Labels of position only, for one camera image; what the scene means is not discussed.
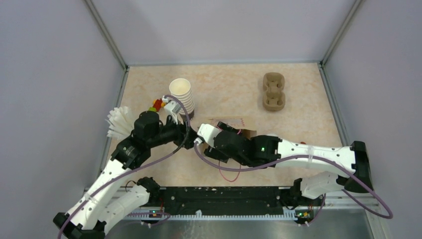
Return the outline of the cream Cakes paper bag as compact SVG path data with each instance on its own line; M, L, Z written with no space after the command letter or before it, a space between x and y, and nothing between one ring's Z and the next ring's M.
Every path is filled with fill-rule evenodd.
M250 117L208 117L208 118L201 119L201 123L207 123L213 126L216 126L218 122L224 122L232 126L233 128L241 129L240 135L245 136L248 139L257 135L255 121ZM206 157L209 161L213 163L217 163L219 166L223 166L223 164L226 166L227 163L220 162L218 160L209 158L204 155L204 150L208 146L209 145L207 145L206 143L203 143L199 146L200 152L202 153L202 155ZM232 159L229 159L228 163L229 163L229 166L237 165L238 169L241 169L242 167L245 168L245 166L241 166L240 163L235 163L234 160Z

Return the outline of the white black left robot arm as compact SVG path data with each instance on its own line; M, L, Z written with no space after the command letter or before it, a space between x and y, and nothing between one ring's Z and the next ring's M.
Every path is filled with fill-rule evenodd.
M104 170L79 202L65 213L58 213L54 224L59 228L58 238L104 239L109 231L137 207L153 206L159 201L160 186L148 177L141 178L125 195L113 200L122 183L130 174L163 161L148 164L151 149L173 142L177 149L194 146L197 132L189 122L166 123L156 112L142 112L134 122L134 129L111 154Z

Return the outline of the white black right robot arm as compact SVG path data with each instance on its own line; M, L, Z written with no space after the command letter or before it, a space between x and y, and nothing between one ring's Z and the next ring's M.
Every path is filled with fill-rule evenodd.
M205 123L197 135L209 146L208 157L221 161L233 159L249 171L267 167L321 171L294 182L290 194L298 205L329 192L368 193L373 189L366 145L361 141L343 147L313 146L274 135L247 138L230 126L218 128Z

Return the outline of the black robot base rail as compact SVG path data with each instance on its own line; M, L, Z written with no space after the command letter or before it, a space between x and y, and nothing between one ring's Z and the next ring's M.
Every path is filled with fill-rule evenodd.
M143 207L174 217L194 215L197 211L204 216L271 216L298 207L315 209L322 199L309 199L278 186L162 187L151 194Z

